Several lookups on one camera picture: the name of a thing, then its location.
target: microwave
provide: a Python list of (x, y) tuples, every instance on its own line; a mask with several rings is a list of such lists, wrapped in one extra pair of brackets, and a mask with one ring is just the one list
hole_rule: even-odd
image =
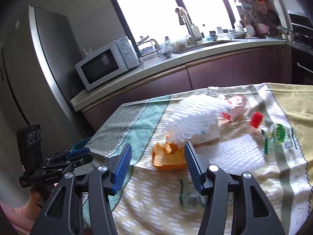
[(86, 56), (75, 68), (89, 91), (138, 65), (135, 49), (125, 36)]

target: microwave door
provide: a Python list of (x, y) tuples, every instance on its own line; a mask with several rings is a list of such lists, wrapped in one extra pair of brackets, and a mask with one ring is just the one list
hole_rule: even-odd
[(108, 45), (90, 61), (80, 66), (83, 82), (87, 90), (124, 73), (128, 70), (117, 45)]

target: oven handle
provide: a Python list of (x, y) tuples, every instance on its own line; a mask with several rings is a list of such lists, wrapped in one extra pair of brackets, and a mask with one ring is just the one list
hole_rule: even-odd
[(297, 65), (307, 71), (309, 71), (310, 73), (313, 73), (313, 71), (309, 70), (308, 68), (305, 68), (304, 66), (300, 65), (298, 62), (297, 62)]

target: red bottle cap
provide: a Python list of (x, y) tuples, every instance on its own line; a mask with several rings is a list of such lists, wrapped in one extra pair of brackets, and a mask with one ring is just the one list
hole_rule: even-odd
[(251, 126), (258, 128), (262, 123), (263, 115), (260, 112), (255, 112), (251, 118)]

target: kettle handle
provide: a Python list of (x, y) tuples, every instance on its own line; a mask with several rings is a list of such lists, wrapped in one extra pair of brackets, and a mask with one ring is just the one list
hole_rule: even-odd
[(158, 43), (155, 39), (150, 39), (150, 42), (151, 42), (151, 45), (152, 45), (152, 47), (153, 47), (153, 50), (155, 50), (155, 51), (159, 51), (159, 50), (160, 50), (159, 43)]

